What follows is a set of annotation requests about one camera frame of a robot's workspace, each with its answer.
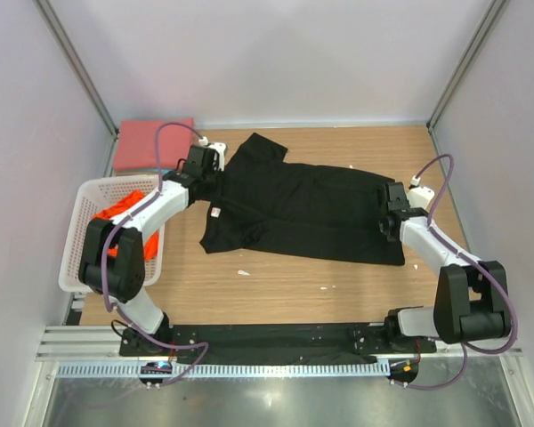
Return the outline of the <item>black t-shirt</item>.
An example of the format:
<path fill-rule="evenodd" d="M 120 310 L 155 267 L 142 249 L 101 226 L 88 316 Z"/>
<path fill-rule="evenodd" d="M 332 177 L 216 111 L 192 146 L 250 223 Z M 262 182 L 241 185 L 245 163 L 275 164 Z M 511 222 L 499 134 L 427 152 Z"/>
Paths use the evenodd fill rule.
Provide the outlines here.
<path fill-rule="evenodd" d="M 209 254 L 249 249 L 340 262 L 402 266 L 401 243 L 380 231 L 378 188 L 391 178 L 288 163 L 287 148 L 252 133 L 210 196 L 200 240 Z"/>

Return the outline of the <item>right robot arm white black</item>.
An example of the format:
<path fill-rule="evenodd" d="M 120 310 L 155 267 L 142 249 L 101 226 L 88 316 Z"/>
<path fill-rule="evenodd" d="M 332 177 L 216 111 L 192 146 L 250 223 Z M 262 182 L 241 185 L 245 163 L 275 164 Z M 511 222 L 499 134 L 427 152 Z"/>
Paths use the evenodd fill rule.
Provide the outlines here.
<path fill-rule="evenodd" d="M 388 312 L 383 339 L 395 352 L 405 351 L 416 337 L 452 344 L 505 338 L 513 332 L 505 267 L 468 253 L 442 232 L 425 210 L 432 198 L 431 190 L 406 191 L 400 182 L 377 190 L 379 229 L 388 241 L 412 249 L 437 275 L 433 306 Z"/>

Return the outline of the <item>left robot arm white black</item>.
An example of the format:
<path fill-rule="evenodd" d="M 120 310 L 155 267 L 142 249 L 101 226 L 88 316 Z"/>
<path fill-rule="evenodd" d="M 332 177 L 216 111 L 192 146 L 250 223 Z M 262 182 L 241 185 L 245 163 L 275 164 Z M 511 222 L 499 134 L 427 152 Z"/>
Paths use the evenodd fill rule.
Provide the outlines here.
<path fill-rule="evenodd" d="M 78 279 L 141 334 L 140 345 L 150 355 L 164 354 L 171 335 L 168 316 L 144 289 L 144 246 L 173 216 L 206 198 L 223 172 L 226 151 L 222 142 L 191 146 L 182 167 L 160 174 L 148 196 L 109 220 L 94 218 L 87 225 Z"/>

